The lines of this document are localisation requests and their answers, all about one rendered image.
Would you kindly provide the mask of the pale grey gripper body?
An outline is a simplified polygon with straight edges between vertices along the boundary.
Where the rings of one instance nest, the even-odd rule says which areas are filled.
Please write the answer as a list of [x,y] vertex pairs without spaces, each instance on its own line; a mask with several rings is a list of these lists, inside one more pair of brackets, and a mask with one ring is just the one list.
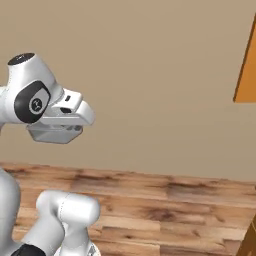
[[28,125],[27,130],[34,141],[53,144],[68,144],[83,132],[80,125]]

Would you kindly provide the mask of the orange wooden cabinet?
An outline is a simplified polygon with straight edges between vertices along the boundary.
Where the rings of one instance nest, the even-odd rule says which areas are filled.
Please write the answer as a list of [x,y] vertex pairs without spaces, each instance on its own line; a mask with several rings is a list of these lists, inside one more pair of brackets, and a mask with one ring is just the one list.
[[256,14],[240,69],[233,101],[256,103]]

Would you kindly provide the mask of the brown wooden cabinet panel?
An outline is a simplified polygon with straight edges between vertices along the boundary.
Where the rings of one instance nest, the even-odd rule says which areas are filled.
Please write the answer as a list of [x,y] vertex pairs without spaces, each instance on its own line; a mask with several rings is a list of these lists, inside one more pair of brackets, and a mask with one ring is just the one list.
[[236,256],[256,256],[256,215],[248,227]]

